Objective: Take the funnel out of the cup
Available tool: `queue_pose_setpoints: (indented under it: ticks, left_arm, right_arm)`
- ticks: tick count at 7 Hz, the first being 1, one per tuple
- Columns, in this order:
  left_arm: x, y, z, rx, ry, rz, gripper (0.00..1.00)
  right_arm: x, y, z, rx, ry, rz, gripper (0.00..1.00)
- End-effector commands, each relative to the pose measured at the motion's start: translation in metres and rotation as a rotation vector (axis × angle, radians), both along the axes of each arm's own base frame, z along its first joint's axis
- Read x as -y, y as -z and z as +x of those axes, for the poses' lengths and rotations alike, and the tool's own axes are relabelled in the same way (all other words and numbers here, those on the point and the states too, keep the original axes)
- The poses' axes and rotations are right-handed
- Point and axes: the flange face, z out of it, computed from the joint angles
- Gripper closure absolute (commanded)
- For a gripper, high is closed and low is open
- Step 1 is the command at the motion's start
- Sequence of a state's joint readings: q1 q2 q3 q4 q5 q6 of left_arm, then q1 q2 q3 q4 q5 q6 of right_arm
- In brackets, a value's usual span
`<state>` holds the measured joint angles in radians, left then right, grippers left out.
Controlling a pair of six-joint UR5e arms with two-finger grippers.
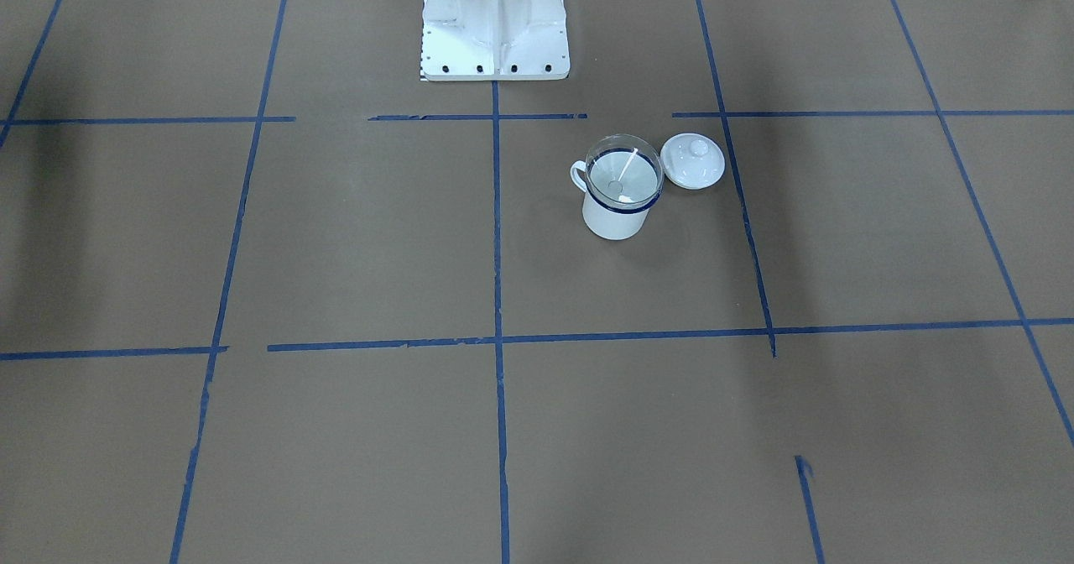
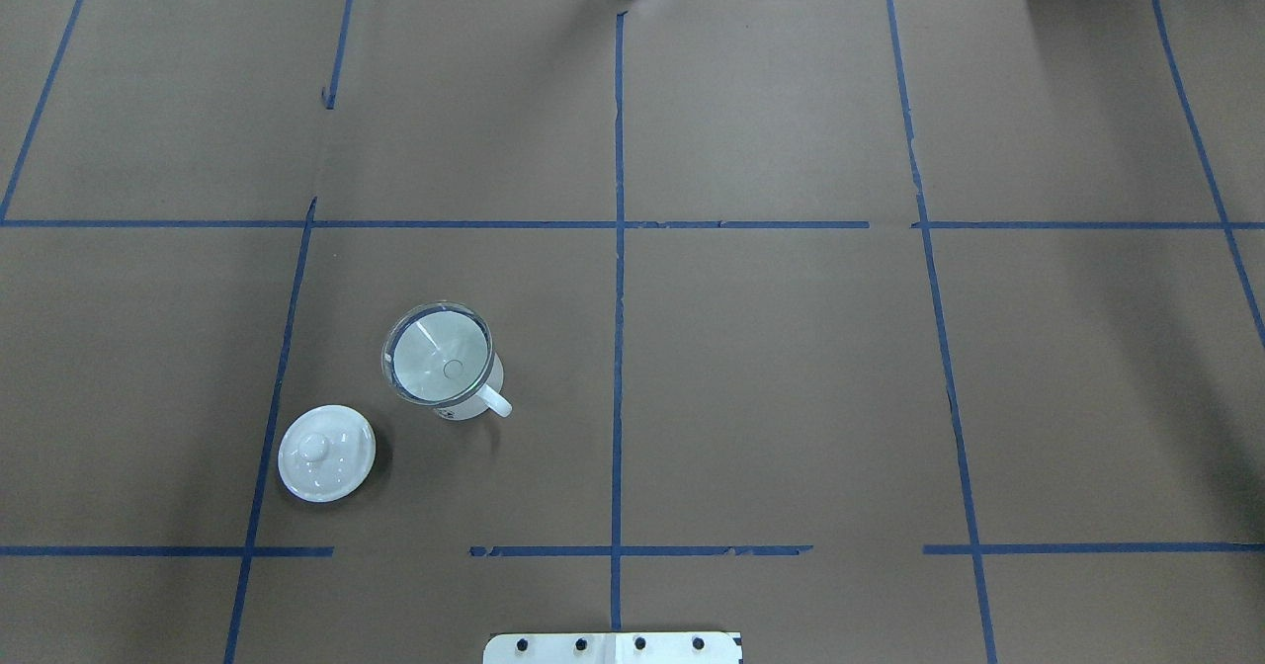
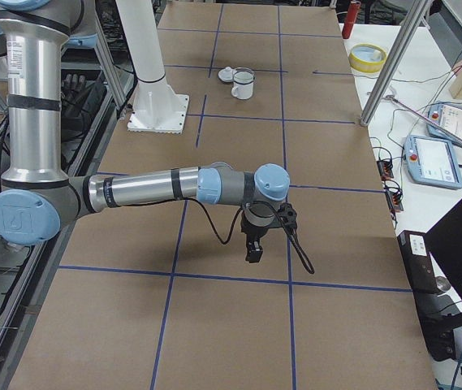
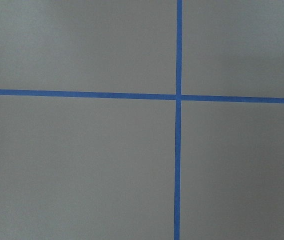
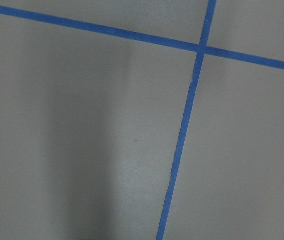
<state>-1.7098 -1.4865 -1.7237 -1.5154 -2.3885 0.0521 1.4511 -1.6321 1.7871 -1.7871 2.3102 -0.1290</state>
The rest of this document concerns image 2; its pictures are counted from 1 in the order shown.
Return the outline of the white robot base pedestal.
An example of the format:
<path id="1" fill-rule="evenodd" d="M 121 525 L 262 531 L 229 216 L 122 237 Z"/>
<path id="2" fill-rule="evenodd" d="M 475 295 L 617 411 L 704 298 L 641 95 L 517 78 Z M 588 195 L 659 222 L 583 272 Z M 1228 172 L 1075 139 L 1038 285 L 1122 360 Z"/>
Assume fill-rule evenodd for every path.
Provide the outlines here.
<path id="1" fill-rule="evenodd" d="M 483 663 L 743 663 L 737 632 L 502 632 Z"/>

